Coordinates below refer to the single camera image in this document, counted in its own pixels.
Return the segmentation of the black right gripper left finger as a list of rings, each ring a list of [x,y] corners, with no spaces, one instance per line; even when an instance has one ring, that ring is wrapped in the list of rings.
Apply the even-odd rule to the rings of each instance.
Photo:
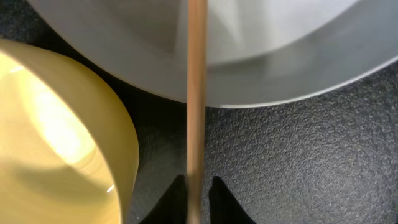
[[[186,221],[186,181],[184,175],[178,175],[140,224],[186,224]]]

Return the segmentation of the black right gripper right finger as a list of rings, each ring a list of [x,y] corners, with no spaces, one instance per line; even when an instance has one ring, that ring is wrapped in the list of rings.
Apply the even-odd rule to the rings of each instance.
[[[212,178],[208,198],[211,224],[255,224],[221,177]]]

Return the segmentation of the yellow bowl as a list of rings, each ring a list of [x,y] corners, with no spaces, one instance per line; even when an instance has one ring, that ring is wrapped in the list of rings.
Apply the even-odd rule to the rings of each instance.
[[[138,165],[133,122],[103,79],[1,40],[2,223],[125,223]]]

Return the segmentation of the wooden chopstick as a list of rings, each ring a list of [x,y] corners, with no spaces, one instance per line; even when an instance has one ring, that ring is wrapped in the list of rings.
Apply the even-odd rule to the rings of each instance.
[[[187,223],[201,223],[204,175],[207,0],[188,0]]]

